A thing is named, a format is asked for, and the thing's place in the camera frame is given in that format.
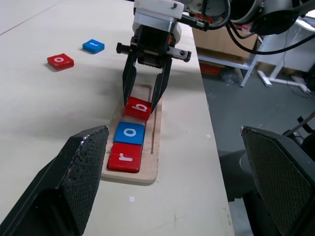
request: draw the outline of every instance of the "wooden board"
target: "wooden board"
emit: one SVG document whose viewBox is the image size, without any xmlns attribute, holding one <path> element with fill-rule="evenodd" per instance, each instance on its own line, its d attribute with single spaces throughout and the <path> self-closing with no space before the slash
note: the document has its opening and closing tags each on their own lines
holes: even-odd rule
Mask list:
<svg viewBox="0 0 315 236">
<path fill-rule="evenodd" d="M 135 85 L 133 87 L 131 96 L 150 101 L 152 91 L 153 90 L 151 86 Z M 106 145 L 102 177 L 140 183 L 154 183 L 158 176 L 158 152 L 161 134 L 162 98 L 159 101 L 155 111 L 150 115 L 150 118 L 147 122 L 124 116 L 123 112 L 124 107 L 121 100 L 109 126 L 109 137 Z M 145 125 L 141 165 L 140 171 L 138 173 L 117 172 L 111 171 L 107 168 L 108 159 L 113 146 L 114 135 L 117 125 L 120 121 Z"/>
</svg>

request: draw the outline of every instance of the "white table surface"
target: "white table surface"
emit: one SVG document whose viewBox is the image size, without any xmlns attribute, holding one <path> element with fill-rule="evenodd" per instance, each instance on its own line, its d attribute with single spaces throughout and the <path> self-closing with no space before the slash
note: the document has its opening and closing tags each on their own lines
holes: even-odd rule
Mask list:
<svg viewBox="0 0 315 236">
<path fill-rule="evenodd" d="M 15 7 L 0 14 L 1 22 L 12 21 L 3 31 L 55 5 L 0 36 L 0 222 L 71 135 L 109 124 L 126 62 L 116 45 L 133 36 L 131 2 L 46 0 L 22 19 L 12 13 L 30 3 L 12 1 Z M 192 32 L 182 30 L 177 47 L 192 57 L 173 60 L 157 180 L 149 186 L 102 180 L 85 236 L 234 235 Z M 91 38 L 105 50 L 82 51 Z M 54 72 L 46 59 L 60 53 L 75 66 Z M 143 65 L 137 71 L 139 82 L 154 82 L 158 73 Z"/>
</svg>

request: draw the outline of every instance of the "metal rack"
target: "metal rack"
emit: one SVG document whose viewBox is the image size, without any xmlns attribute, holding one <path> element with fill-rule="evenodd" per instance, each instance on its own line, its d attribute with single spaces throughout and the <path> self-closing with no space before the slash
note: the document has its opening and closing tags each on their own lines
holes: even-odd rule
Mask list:
<svg viewBox="0 0 315 236">
<path fill-rule="evenodd" d="M 267 38 L 268 38 L 267 36 L 259 36 L 257 43 L 256 43 L 256 46 L 255 46 L 255 50 L 262 51 Z M 216 64 L 221 64 L 221 65 L 226 65 L 226 66 L 231 66 L 231 67 L 240 69 L 241 70 L 240 74 L 243 76 L 243 80 L 240 84 L 241 87 L 245 86 L 247 80 L 251 76 L 251 73 L 254 70 L 254 68 L 258 62 L 259 57 L 260 57 L 260 55 L 251 54 L 249 59 L 244 64 L 242 64 L 242 63 L 236 63 L 236 62 L 231 62 L 228 60 L 214 58 L 214 57 L 211 57 L 209 55 L 198 55 L 199 60 L 212 62 L 212 63 L 216 63 Z"/>
</svg>

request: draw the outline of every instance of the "gray floor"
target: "gray floor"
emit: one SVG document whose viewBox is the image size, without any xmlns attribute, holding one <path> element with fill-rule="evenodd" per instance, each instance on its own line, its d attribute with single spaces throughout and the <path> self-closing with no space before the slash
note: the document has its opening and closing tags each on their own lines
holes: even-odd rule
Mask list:
<svg viewBox="0 0 315 236">
<path fill-rule="evenodd" d="M 315 110 L 315 97 L 298 87 L 273 84 L 266 87 L 256 73 L 239 87 L 239 77 L 227 69 L 223 76 L 203 76 L 212 125 L 220 152 L 244 149 L 240 137 L 242 125 L 270 130 L 279 134 L 298 124 Z M 309 123 L 315 128 L 315 119 Z M 229 203 L 236 236 L 252 236 L 242 199 Z"/>
</svg>

